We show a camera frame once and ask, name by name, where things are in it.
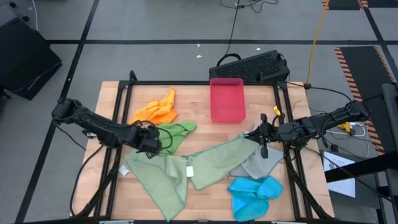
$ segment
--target red plastic bin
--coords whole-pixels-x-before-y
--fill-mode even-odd
[[[210,80],[210,114],[212,122],[220,123],[240,123],[246,118],[241,78]]]

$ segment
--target concrete floor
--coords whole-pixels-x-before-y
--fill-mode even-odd
[[[94,0],[36,1],[39,32],[48,40],[79,40]],[[31,1],[15,1],[16,12],[27,14],[35,26]],[[233,0],[224,0],[233,5]],[[385,40],[397,40],[398,9],[371,9]],[[249,7],[238,12],[234,39],[311,40],[322,13],[322,2],[280,0],[265,4],[260,14]],[[234,10],[215,0],[100,0],[88,33],[90,40],[178,40],[229,39]],[[328,11],[321,40],[377,40],[364,11]],[[313,58],[311,83],[342,91],[351,96],[348,84],[334,53],[334,45],[318,45]],[[398,46],[388,46],[398,60]],[[27,101],[17,96],[0,106],[0,223],[15,221],[35,163],[51,121],[50,113],[76,52],[76,44],[53,44],[52,50],[63,66],[41,92]],[[68,97],[78,98],[95,108],[101,82],[125,80],[133,69],[139,80],[207,80],[208,69],[216,65],[226,44],[86,44],[83,48]],[[283,53],[292,81],[304,82],[311,45],[232,45],[229,52],[248,57],[268,50]],[[340,95],[329,102],[323,91],[310,90],[308,101],[316,110],[330,111],[346,103]],[[65,129],[81,144],[86,144],[80,128]],[[329,139],[351,152],[365,156],[366,142],[357,139]],[[373,148],[369,156],[375,156]],[[58,130],[52,140],[39,183],[25,221],[67,218],[69,199],[83,152]],[[377,222],[371,208],[348,207],[344,200],[333,200],[336,216],[342,220]]]

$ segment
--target white label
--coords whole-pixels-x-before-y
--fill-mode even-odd
[[[193,167],[187,166],[187,177],[193,177]]]
[[[127,169],[127,167],[125,165],[122,165],[119,168],[119,173],[123,176],[127,175],[129,173],[129,169]]]

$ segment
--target wooden table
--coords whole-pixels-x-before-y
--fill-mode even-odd
[[[117,87],[118,82],[103,82],[95,110],[96,113],[109,119],[112,118]],[[176,91],[174,108],[178,111],[178,116],[174,122],[192,120],[197,124],[196,130],[188,135],[177,150],[176,155],[192,154],[229,141],[243,131],[251,130],[253,125],[258,125],[261,122],[260,113],[267,114],[269,118],[275,116],[275,97],[271,86],[244,86],[246,119],[239,124],[214,124],[210,119],[209,86],[134,85],[127,120],[132,117],[135,110],[142,108],[150,100],[161,100],[171,88]],[[118,121],[121,120],[125,95],[126,91],[122,97]],[[286,111],[281,91],[280,95],[283,105],[282,109]],[[289,85],[289,96],[295,119],[310,116],[307,98],[302,87]],[[96,139],[88,140],[85,159],[99,146]],[[272,143],[271,147],[282,150],[281,143]],[[316,140],[311,140],[308,147],[318,150]],[[123,157],[130,151],[131,148],[124,146]],[[82,210],[98,188],[104,154],[105,150],[103,149],[87,163],[81,173],[73,201],[75,212]],[[302,150],[301,155],[309,191],[325,211],[334,216],[320,156],[308,150]],[[270,200],[268,212],[258,220],[295,220],[289,181],[283,160],[275,166],[271,176],[275,177],[284,186],[284,189],[278,199]],[[227,187],[233,180],[233,177],[225,177],[218,183],[202,190],[195,190],[192,183],[188,181],[185,209],[174,220],[234,220],[231,210],[231,195],[227,191]],[[298,188],[297,193],[300,213],[302,217],[305,217],[302,194]],[[101,214],[105,214],[108,195],[108,191],[104,193]],[[125,177],[118,175],[112,219],[163,220],[164,217],[143,186],[132,172],[129,172]]]

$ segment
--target green cloth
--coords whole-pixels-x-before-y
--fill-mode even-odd
[[[166,154],[166,155],[174,155],[175,151],[178,149],[178,147],[181,145],[182,141],[187,137],[187,134],[195,128],[197,128],[197,125],[193,121],[183,121],[181,123],[175,123],[175,124],[161,124],[159,125],[160,128],[168,131],[172,138],[173,141],[170,139],[170,135],[167,134],[167,132],[163,130],[159,130],[159,140],[162,143],[162,147],[167,147],[171,144],[170,147],[167,149],[161,150],[161,154]]]
[[[193,167],[193,186],[203,189],[221,180],[257,148],[258,143],[238,137],[189,156],[163,155],[148,159],[133,149],[124,159],[165,219],[170,221],[185,207],[187,166]]]

